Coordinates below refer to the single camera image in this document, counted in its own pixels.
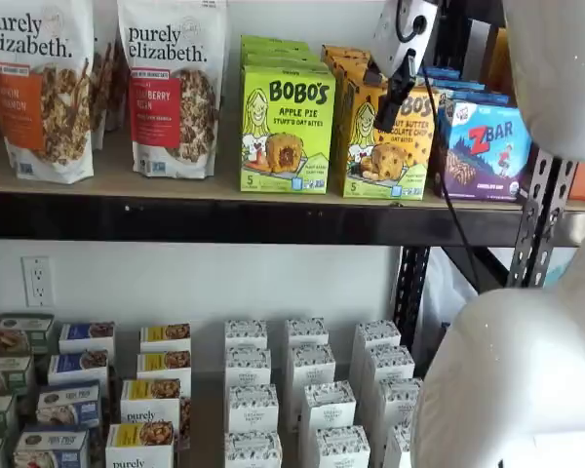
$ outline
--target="red label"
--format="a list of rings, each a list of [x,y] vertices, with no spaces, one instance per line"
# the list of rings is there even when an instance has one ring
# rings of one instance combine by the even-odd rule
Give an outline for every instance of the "red label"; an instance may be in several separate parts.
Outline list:
[[[133,141],[150,146],[179,147],[179,79],[169,71],[133,69],[130,116]]]

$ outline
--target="bobo's box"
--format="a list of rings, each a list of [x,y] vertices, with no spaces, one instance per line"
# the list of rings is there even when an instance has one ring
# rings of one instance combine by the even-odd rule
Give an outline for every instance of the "bobo's box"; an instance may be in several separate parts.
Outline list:
[[[392,131],[385,133],[374,127],[374,119],[386,92],[385,82],[370,86],[364,73],[347,75],[335,166],[342,194],[422,200],[435,130],[431,100],[426,89],[412,89]]]
[[[241,190],[326,192],[334,78],[327,70],[244,68]]]
[[[457,96],[447,100],[438,159],[449,196],[515,201],[531,144],[520,111]],[[440,193],[440,176],[435,180]]]

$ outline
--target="white bag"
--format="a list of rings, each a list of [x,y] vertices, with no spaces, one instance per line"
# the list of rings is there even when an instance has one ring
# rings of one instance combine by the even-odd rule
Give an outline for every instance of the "white bag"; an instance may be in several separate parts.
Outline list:
[[[225,0],[119,0],[135,171],[214,173],[226,10]]]
[[[92,176],[91,0],[0,0],[0,122],[18,177]]]

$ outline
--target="shelf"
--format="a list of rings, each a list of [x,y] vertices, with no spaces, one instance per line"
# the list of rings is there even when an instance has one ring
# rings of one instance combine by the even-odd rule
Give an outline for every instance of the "shelf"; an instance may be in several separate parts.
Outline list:
[[[400,204],[343,199],[334,186],[327,195],[241,192],[235,137],[221,138],[214,177],[173,180],[134,173],[129,135],[110,134],[94,155],[96,175],[73,185],[18,180],[1,141],[0,238],[461,245],[444,200],[431,192]],[[454,204],[473,245],[515,244],[520,205]]]

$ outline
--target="white plastic part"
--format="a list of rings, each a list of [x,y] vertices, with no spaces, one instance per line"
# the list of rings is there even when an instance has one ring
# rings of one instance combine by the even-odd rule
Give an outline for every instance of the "white plastic part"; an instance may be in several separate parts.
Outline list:
[[[585,431],[585,242],[546,290],[464,307],[424,380],[413,468],[492,468],[524,436]]]
[[[585,0],[503,0],[518,106],[550,154],[585,161]]]

